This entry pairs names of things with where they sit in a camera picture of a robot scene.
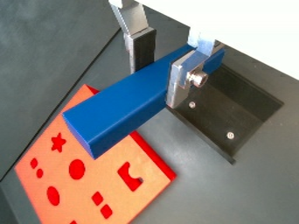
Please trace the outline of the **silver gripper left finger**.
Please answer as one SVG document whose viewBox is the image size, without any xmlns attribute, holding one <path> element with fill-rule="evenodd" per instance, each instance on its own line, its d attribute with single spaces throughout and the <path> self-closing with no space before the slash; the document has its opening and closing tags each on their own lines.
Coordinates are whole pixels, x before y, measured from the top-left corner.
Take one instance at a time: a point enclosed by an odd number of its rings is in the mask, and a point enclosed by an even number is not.
<svg viewBox="0 0 299 224">
<path fill-rule="evenodd" d="M 124 33 L 131 73 L 155 62 L 156 29 L 147 22 L 144 6 L 136 0 L 108 0 Z"/>
</svg>

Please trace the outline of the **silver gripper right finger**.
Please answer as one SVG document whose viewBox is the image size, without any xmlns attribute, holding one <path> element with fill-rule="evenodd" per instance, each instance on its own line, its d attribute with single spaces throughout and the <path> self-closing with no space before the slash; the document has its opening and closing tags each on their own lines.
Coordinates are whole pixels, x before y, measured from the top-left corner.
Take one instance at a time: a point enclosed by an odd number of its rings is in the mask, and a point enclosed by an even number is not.
<svg viewBox="0 0 299 224">
<path fill-rule="evenodd" d="M 192 71 L 203 65 L 212 55 L 215 38 L 207 36 L 197 29 L 189 29 L 188 46 L 193 47 L 172 64 L 165 95 L 165 104 L 169 108 L 179 106 L 187 98 L 191 87 Z"/>
</svg>

